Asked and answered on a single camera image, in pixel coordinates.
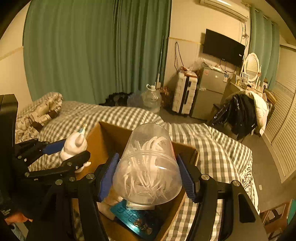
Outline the person's hand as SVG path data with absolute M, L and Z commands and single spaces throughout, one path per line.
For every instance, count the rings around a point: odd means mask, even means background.
M 4 219 L 8 225 L 11 225 L 12 223 L 24 223 L 26 221 L 32 222 L 32 219 L 29 219 L 25 217 L 22 213 L 17 212 L 7 218 Z

